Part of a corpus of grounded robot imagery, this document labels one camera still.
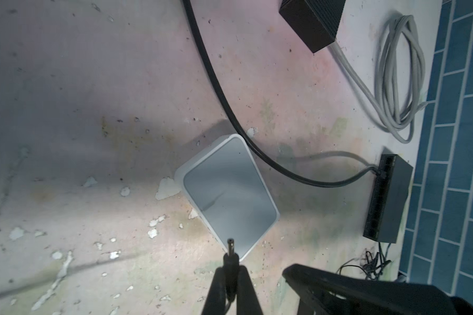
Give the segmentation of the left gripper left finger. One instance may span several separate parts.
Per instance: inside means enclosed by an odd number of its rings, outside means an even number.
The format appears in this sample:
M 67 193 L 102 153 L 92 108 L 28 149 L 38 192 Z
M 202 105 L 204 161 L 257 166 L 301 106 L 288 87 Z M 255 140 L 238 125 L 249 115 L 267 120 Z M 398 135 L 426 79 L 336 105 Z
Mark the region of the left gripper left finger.
M 215 270 L 201 315 L 224 315 L 226 308 L 226 284 L 223 267 Z

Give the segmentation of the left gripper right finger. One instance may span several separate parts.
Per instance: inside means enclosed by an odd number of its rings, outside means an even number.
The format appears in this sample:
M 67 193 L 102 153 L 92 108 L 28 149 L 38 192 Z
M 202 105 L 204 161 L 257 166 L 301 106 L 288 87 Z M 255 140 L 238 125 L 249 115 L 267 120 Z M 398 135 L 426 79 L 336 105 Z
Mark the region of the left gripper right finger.
M 237 276 L 237 314 L 263 315 L 248 269 L 244 265 L 239 266 Z

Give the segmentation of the dark grey network switch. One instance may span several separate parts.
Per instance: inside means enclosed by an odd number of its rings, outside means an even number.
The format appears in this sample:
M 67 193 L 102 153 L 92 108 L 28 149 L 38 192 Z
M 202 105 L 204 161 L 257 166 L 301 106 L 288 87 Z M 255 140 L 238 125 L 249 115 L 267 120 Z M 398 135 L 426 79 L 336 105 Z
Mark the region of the dark grey network switch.
M 409 194 L 413 167 L 397 154 L 383 154 L 374 181 L 363 236 L 395 244 Z

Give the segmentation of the black ribbed box device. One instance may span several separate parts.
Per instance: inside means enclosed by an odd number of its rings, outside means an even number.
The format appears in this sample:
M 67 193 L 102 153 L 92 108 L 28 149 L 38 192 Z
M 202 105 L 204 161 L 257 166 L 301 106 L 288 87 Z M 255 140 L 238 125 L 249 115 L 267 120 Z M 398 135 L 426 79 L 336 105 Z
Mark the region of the black ribbed box device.
M 316 53 L 334 43 L 344 11 L 345 0 L 284 0 L 279 14 Z

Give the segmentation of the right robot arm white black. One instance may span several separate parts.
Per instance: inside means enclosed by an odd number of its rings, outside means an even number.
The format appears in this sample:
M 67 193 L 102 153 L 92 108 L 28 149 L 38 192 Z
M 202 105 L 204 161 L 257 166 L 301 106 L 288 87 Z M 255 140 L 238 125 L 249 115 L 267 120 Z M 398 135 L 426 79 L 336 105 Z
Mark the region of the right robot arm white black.
M 362 280 L 294 264 L 282 276 L 299 314 L 473 314 L 473 305 L 435 286 Z

